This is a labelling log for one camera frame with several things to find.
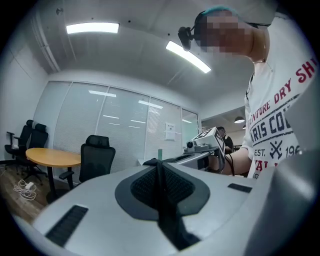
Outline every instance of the headset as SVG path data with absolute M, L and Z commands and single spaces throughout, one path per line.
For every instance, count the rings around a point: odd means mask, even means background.
M 235 10 L 233 10 L 229 7 L 222 6 L 222 5 L 215 6 L 213 8 L 208 9 L 208 10 L 204 10 L 204 11 L 200 12 L 198 14 L 198 16 L 195 18 L 194 26 L 192 28 L 184 27 L 184 26 L 179 28 L 178 37 L 181 41 L 183 49 L 186 52 L 190 51 L 191 41 L 193 39 L 195 39 L 197 45 L 200 46 L 199 45 L 199 42 L 200 42 L 200 26 L 199 26 L 200 21 L 202 20 L 203 17 L 206 17 L 216 11 L 230 11 L 230 12 L 232 12 L 232 14 L 234 16 L 237 16 L 239 19 L 241 19 Z M 244 21 L 244 22 L 251 25 L 252 27 L 254 27 L 256 29 L 258 28 L 258 26 L 264 26 L 264 27 L 270 26 L 270 24 L 252 23 L 252 22 L 246 22 L 246 21 Z

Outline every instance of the white wall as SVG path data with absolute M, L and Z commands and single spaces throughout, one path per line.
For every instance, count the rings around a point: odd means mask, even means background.
M 230 136 L 230 138 L 233 141 L 233 145 L 242 145 L 245 134 L 246 134 L 246 130 L 244 129 L 239 131 L 234 131 L 234 132 L 227 132 L 227 135 Z
M 159 84 L 138 78 L 119 75 L 116 73 L 95 71 L 87 69 L 66 69 L 49 75 L 49 81 L 74 81 L 87 82 L 101 85 L 110 85 L 117 88 L 127 89 L 133 92 L 152 96 L 157 99 L 182 106 L 188 111 L 199 113 L 200 106 L 195 100 L 181 95 Z
M 207 120 L 222 113 L 243 107 L 246 90 L 232 91 L 220 97 L 213 98 L 200 107 L 201 120 Z
M 30 43 L 26 30 L 20 29 L 0 58 L 0 161 L 12 159 L 4 149 L 5 144 L 10 144 L 7 131 L 20 136 L 26 121 L 33 119 L 48 81 Z

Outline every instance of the floor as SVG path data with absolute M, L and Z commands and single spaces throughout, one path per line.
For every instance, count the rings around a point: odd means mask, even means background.
M 26 176 L 26 173 L 21 175 L 22 168 L 8 166 L 5 170 L 4 165 L 0 165 L 0 193 L 1 197 L 5 200 L 8 209 L 12 214 L 15 214 L 28 223 L 31 223 L 41 212 L 41 210 L 48 205 L 46 195 L 50 191 L 49 180 L 44 175 L 40 175 L 43 185 L 40 185 L 39 180 L 31 176 L 27 182 L 33 182 L 36 185 L 36 198 L 32 201 L 25 200 L 20 197 L 19 193 L 14 191 L 14 186 Z M 54 180 L 56 189 L 69 189 L 67 183 L 59 180 Z

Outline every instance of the table leg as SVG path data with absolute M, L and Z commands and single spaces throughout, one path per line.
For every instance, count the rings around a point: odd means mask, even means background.
M 56 189 L 55 188 L 55 182 L 54 182 L 54 174 L 52 171 L 52 167 L 47 167 L 48 171 L 48 179 L 49 179 L 49 185 L 50 185 L 50 192 L 46 195 L 46 201 L 51 204 L 59 197 L 62 197 L 65 193 L 68 192 L 67 189 Z

